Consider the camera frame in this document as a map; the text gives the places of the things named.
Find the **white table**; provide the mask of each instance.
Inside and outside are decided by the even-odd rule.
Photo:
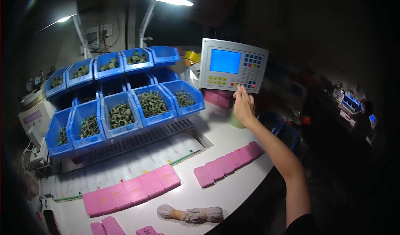
[[[229,123],[231,110],[224,110],[208,102],[205,104],[206,109],[190,120],[197,131],[212,141],[214,146],[173,166],[181,179],[181,186],[148,202],[109,215],[117,219],[127,234],[135,234],[137,229],[148,225],[165,235],[205,234],[218,224],[205,222],[198,225],[166,220],[157,215],[157,207],[168,204],[184,211],[194,207],[220,206],[224,218],[227,218],[251,195],[273,167],[268,155],[264,154],[232,175],[216,182],[215,185],[206,189],[201,188],[193,174],[194,168],[241,148],[251,141],[259,142],[249,130],[237,129]],[[58,209],[62,225],[68,235],[92,234],[90,223],[101,222],[108,216],[90,218],[86,214],[82,199],[60,202]]]

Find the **green strip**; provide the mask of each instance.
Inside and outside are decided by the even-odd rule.
[[[75,197],[69,197],[69,198],[63,198],[63,199],[54,199],[54,201],[63,201],[63,200],[69,200],[69,199],[77,199],[77,198],[80,198],[80,197],[82,197],[82,195],[78,195],[78,196],[75,196]]]

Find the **blue lcd screen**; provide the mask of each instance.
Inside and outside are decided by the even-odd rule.
[[[231,52],[213,49],[211,51],[210,71],[238,73],[240,65],[240,52]]]

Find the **pink block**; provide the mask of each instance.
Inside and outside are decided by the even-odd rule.
[[[147,195],[152,198],[165,192],[163,185],[154,171],[147,172],[139,176],[140,182],[143,185]]]
[[[224,172],[225,175],[228,175],[232,172],[235,171],[233,166],[228,162],[227,158],[225,156],[217,158],[215,161],[219,164],[221,167],[222,171]]]
[[[216,181],[223,179],[225,176],[224,171],[222,170],[221,166],[216,160],[207,162],[206,168],[208,169],[208,172],[210,173],[211,177]]]
[[[237,154],[237,156],[242,161],[243,165],[246,165],[253,160],[252,157],[250,156],[250,154],[246,150],[247,149],[243,149],[243,148],[234,150],[234,152]]]
[[[258,156],[265,153],[264,149],[255,141],[250,142],[249,146],[257,152]]]
[[[229,152],[228,154],[225,154],[225,157],[227,158],[228,163],[230,163],[235,170],[242,167],[242,161],[235,152]]]
[[[106,228],[100,222],[90,223],[90,227],[92,228],[93,235],[107,235]]]
[[[212,91],[206,90],[204,92],[203,99],[205,101],[208,101],[208,102],[214,104],[214,105],[218,104],[218,98],[219,98],[218,94],[213,93]]]
[[[106,228],[108,235],[126,235],[114,217],[109,216],[107,218],[103,218],[101,222]]]
[[[259,157],[258,151],[250,145],[244,146],[242,149],[245,150],[253,160]]]
[[[134,205],[149,199],[139,178],[123,182],[129,201]]]
[[[151,225],[146,226],[142,229],[136,230],[135,232],[136,232],[136,235],[158,235],[156,230],[154,230],[154,228]]]
[[[102,214],[98,205],[95,191],[84,193],[82,194],[82,197],[83,203],[85,204],[86,213],[89,216],[98,216]]]
[[[100,207],[100,211],[102,213],[109,214],[117,211],[117,208],[115,208],[113,201],[111,200],[111,195],[108,188],[97,190],[95,191],[95,193],[96,193],[96,199]]]
[[[128,198],[128,195],[126,194],[123,183],[110,186],[108,190],[111,194],[112,203],[117,209],[123,209],[132,205]]]
[[[214,179],[205,165],[195,168],[193,172],[201,187],[207,187],[214,184]]]
[[[233,104],[230,99],[224,98],[220,96],[218,98],[218,106],[222,107],[223,109],[230,109],[232,108]]]
[[[169,191],[180,185],[180,179],[170,164],[159,167],[154,171],[165,190]]]

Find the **human arm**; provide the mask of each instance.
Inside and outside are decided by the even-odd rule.
[[[243,86],[234,93],[235,117],[261,141],[286,183],[286,227],[298,217],[311,213],[306,175],[292,151],[254,116],[254,98]]]

